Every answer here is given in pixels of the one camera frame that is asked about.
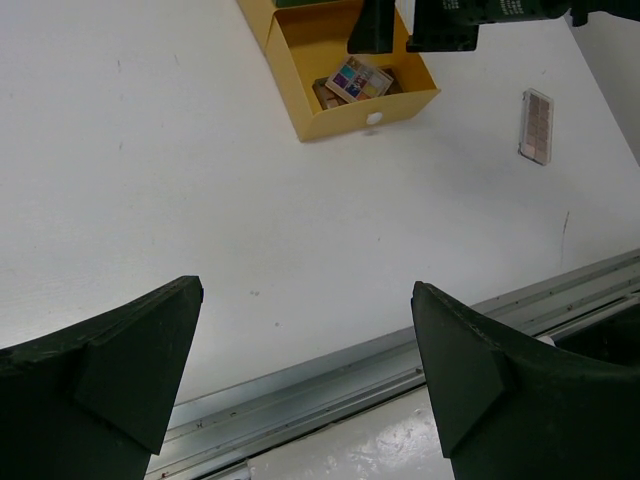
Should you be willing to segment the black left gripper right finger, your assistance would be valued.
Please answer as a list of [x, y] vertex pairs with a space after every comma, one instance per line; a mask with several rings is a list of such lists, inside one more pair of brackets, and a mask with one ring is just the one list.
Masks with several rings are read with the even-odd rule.
[[458, 479], [635, 479], [639, 311], [546, 344], [418, 282], [413, 322]]

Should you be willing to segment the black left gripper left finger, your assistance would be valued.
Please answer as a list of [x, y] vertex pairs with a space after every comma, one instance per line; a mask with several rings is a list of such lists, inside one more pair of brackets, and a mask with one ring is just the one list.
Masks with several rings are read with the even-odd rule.
[[141, 479], [159, 454], [203, 286], [179, 277], [1, 351], [4, 479]]

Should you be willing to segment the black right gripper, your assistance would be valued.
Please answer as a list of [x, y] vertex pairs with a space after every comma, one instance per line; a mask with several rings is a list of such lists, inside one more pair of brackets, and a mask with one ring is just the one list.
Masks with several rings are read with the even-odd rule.
[[[468, 52], [477, 47], [479, 25], [553, 20], [570, 10], [586, 11], [589, 1], [417, 0], [413, 31], [406, 42], [409, 53]], [[393, 51], [394, 0], [364, 0], [347, 42], [351, 55], [380, 55]]]

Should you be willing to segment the colourful square eyeshadow palette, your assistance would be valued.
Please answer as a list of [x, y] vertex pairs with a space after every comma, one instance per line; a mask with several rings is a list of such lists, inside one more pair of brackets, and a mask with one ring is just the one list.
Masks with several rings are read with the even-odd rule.
[[385, 71], [349, 56], [327, 78], [325, 86], [345, 102], [354, 103], [384, 96], [393, 81]]

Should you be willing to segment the yellow bottom drawer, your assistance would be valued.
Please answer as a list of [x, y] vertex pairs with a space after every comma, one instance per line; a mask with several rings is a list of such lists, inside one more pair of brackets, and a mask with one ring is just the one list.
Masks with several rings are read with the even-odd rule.
[[399, 14], [392, 52], [348, 53], [362, 5], [239, 4], [302, 142], [410, 119], [440, 92], [422, 57], [406, 51], [409, 33]]

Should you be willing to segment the brown eyeshadow palette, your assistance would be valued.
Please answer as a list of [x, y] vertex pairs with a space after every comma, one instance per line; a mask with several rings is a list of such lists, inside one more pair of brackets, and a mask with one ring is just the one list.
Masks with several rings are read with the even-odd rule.
[[553, 100], [529, 88], [522, 95], [518, 153], [540, 166], [552, 158]]

